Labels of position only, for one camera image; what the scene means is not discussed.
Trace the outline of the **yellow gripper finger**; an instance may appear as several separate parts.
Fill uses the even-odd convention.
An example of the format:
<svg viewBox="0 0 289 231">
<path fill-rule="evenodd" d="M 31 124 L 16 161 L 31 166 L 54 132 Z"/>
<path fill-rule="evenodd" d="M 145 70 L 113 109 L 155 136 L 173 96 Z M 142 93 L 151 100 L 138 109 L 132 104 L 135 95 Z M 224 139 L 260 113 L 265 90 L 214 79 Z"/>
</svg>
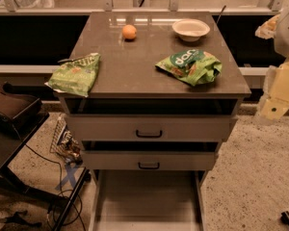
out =
<svg viewBox="0 0 289 231">
<path fill-rule="evenodd" d="M 272 39 L 275 35 L 276 23 L 278 19 L 279 15 L 277 14 L 271 17 L 269 20 L 265 21 L 261 26 L 256 29 L 255 35 L 263 39 Z"/>
<path fill-rule="evenodd" d="M 270 125 L 282 118 L 288 110 L 289 61 L 279 67 L 269 67 L 255 117 L 260 124 Z"/>
</svg>

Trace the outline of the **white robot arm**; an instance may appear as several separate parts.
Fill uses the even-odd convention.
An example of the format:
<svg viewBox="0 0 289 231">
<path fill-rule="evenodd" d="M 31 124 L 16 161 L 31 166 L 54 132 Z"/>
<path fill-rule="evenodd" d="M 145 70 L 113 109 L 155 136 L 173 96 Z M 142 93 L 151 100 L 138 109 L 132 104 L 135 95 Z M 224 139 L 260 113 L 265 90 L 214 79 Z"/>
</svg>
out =
<svg viewBox="0 0 289 231">
<path fill-rule="evenodd" d="M 269 66 L 263 84 L 256 117 L 263 124 L 271 124 L 289 110 L 289 4 L 255 32 L 259 38 L 273 39 L 275 51 L 285 58 L 280 66 Z"/>
</svg>

